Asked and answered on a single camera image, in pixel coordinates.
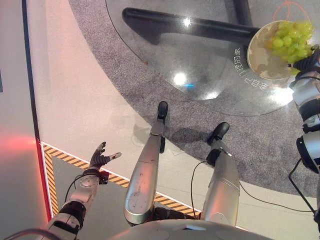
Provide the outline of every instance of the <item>black cable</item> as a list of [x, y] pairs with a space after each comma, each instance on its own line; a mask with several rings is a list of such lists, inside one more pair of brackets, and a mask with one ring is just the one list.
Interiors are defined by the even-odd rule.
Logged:
[[73, 183], [73, 186], [74, 186], [74, 189], [77, 189], [77, 187], [76, 187], [76, 182]]
[[51, 233], [47, 230], [44, 230], [44, 229], [40, 229], [40, 228], [29, 228], [29, 229], [25, 229], [22, 231], [18, 231], [16, 233], [12, 234], [11, 236], [6, 237], [4, 240], [13, 240], [13, 239], [17, 239], [22, 236], [30, 235], [30, 234], [41, 235], [41, 236], [44, 236], [50, 240], [61, 240], [59, 237], [57, 237], [53, 233]]
[[297, 187], [297, 185], [294, 183], [294, 181], [291, 178], [291, 175], [295, 172], [295, 170], [297, 169], [299, 163], [301, 162], [302, 158], [300, 158], [297, 163], [295, 164], [294, 168], [292, 169], [292, 171], [289, 173], [289, 180], [292, 183], [292, 185], [294, 186], [295, 190], [299, 193], [299, 195], [301, 196], [301, 198], [304, 200], [304, 202], [308, 205], [308, 207], [311, 209], [311, 212], [313, 212], [313, 214], [316, 213], [316, 211], [314, 210], [314, 208], [310, 205], [310, 203], [308, 202], [308, 200], [305, 198], [305, 196], [302, 194], [302, 192], [300, 191], [300, 189]]
[[84, 177], [84, 176], [89, 176], [89, 175], [94, 175], [94, 176], [96, 176], [96, 174], [85, 174], [85, 175], [82, 174], [82, 175], [78, 175], [78, 176], [75, 177], [75, 179], [71, 182], [70, 186], [68, 187], [68, 190], [66, 191], [66, 194], [65, 194], [65, 197], [64, 197], [64, 202], [67, 201], [67, 197], [68, 197], [68, 194], [69, 194], [69, 191], [70, 191], [70, 188], [72, 187], [72, 185], [73, 185], [73, 184], [75, 185], [75, 183], [76, 183], [76, 181], [77, 181], [78, 179], [80, 179], [80, 178], [82, 178], [82, 177]]
[[255, 197], [255, 196], [252, 196], [250, 193], [248, 193], [248, 191], [244, 188], [244, 186], [242, 186], [241, 182], [239, 182], [239, 183], [240, 183], [240, 186], [242, 187], [242, 189], [245, 191], [246, 194], [248, 194], [253, 199], [258, 200], [260, 202], [263, 202], [265, 204], [271, 204], [271, 205], [275, 205], [275, 206], [278, 206], [278, 207], [282, 207], [282, 208], [285, 208], [285, 209], [289, 209], [289, 210], [293, 210], [293, 211], [297, 211], [297, 212], [301, 212], [301, 213], [310, 213], [310, 212], [312, 212], [312, 211], [306, 211], [306, 210], [298, 210], [298, 209], [287, 207], [287, 206], [284, 206], [284, 205], [281, 205], [281, 204], [277, 204], [277, 203], [261, 200], [261, 199]]
[[195, 207], [194, 207], [194, 199], [193, 199], [193, 196], [192, 196], [192, 182], [193, 182], [193, 180], [194, 180], [196, 168], [197, 168], [200, 164], [203, 164], [203, 163], [206, 163], [206, 162], [207, 162], [207, 161], [199, 162], [199, 163], [195, 166], [195, 168], [193, 169], [193, 173], [192, 173], [190, 193], [191, 193], [191, 204], [192, 204], [192, 211], [193, 211], [193, 216], [194, 216], [194, 218], [196, 218], [196, 212], [195, 212]]

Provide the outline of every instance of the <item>green grapes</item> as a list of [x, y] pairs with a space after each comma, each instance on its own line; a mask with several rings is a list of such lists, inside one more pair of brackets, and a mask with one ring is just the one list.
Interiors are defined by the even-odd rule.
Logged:
[[264, 47], [282, 61], [294, 64], [295, 62], [312, 55], [311, 45], [308, 44], [315, 28], [308, 21], [282, 21], [278, 29], [265, 42]]

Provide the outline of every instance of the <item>warning stripe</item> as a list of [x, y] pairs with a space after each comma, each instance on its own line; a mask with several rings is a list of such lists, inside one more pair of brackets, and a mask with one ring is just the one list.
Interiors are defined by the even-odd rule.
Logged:
[[[51, 197], [51, 207], [52, 207], [52, 212], [55, 215], [59, 212], [59, 208], [58, 208], [58, 201], [57, 201], [57, 195], [56, 195], [56, 185], [55, 185], [55, 177], [54, 177], [55, 175], [54, 175], [54, 169], [52, 166], [52, 157], [56, 157], [60, 160], [63, 160], [66, 163], [72, 164], [83, 170], [88, 169], [89, 164], [73, 156], [70, 156], [65, 152], [57, 150], [51, 146], [45, 145], [44, 143], [43, 143], [43, 150], [44, 150], [44, 158], [46, 163], [46, 175], [48, 179], [47, 184], [48, 184], [49, 193]], [[112, 174], [112, 173], [109, 173], [109, 181], [119, 186], [122, 186], [124, 188], [127, 188], [129, 186], [129, 181], [127, 179], [124, 179], [123, 177]], [[183, 214], [190, 215], [190, 216], [194, 215], [192, 208], [180, 202], [176, 202], [175, 200], [170, 199], [166, 196], [163, 196], [159, 192], [156, 193], [154, 197], [154, 201], [168, 208], [171, 208], [175, 211], [181, 212]], [[200, 212], [195, 210], [195, 215], [197, 216], [199, 214]]]

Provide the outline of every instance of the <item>glass table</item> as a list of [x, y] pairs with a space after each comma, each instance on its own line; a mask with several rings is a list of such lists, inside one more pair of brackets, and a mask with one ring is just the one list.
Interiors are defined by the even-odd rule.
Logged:
[[289, 84], [293, 77], [258, 77], [248, 67], [246, 55], [252, 36], [265, 24], [311, 20], [301, 4], [281, 0], [107, 0], [107, 10], [119, 36], [144, 64], [214, 111], [260, 116], [292, 100]]

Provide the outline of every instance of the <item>gray wall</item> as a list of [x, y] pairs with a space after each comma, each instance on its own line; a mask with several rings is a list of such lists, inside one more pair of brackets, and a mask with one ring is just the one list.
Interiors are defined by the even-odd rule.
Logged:
[[0, 239], [47, 216], [35, 143], [21, 0], [0, 0]]

